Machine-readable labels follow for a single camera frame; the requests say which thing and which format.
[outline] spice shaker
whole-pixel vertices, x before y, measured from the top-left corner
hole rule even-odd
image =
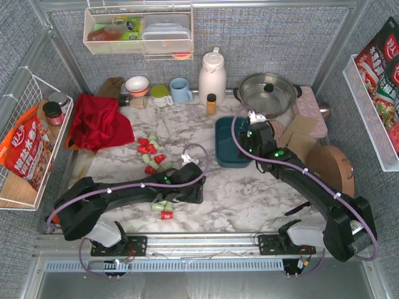
[[[210,93],[206,97],[206,114],[216,114],[216,95]]]
[[[68,110],[67,95],[62,92],[53,92],[49,95],[49,102],[56,102],[61,106],[62,113],[65,115]]]

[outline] red cloth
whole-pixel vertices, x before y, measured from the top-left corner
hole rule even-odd
[[[96,153],[101,148],[134,142],[130,121],[118,109],[116,98],[81,94],[70,127],[74,143]]]

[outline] small jar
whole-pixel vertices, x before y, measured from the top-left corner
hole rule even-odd
[[[56,102],[47,102],[43,105],[43,112],[47,121],[52,126],[59,126],[64,121],[60,104]]]
[[[216,114],[216,95],[210,93],[206,97],[206,114]]]
[[[49,95],[49,102],[56,102],[61,106],[62,113],[65,115],[68,110],[68,98],[62,92],[53,92]]]

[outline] red vegetable piece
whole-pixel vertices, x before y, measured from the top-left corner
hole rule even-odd
[[[166,156],[164,154],[159,154],[154,157],[154,160],[157,164],[160,164],[163,160],[165,160]]]
[[[139,138],[139,139],[137,139],[137,142],[139,142],[142,146],[145,146],[145,147],[147,147],[150,144],[150,142],[147,138]]]
[[[172,219],[172,218],[173,218],[173,212],[166,212],[166,211],[161,212],[162,220],[167,220],[167,219]]]
[[[137,151],[138,151],[139,153],[141,153],[141,154],[148,154],[148,149],[147,149],[145,146],[143,146],[143,145],[140,145],[140,146],[138,147]]]
[[[155,146],[153,146],[153,145],[148,145],[147,151],[149,151],[151,154],[156,154],[156,149],[155,149]]]
[[[147,167],[144,169],[144,172],[147,173],[147,174],[153,175],[154,173],[156,173],[156,170],[153,169],[151,166],[147,166]]]

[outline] white thermos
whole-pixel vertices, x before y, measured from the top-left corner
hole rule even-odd
[[[205,54],[202,60],[202,69],[199,73],[198,92],[199,100],[206,105],[206,99],[210,93],[216,95],[216,105],[224,101],[226,95],[226,70],[224,58],[215,47],[213,52]]]

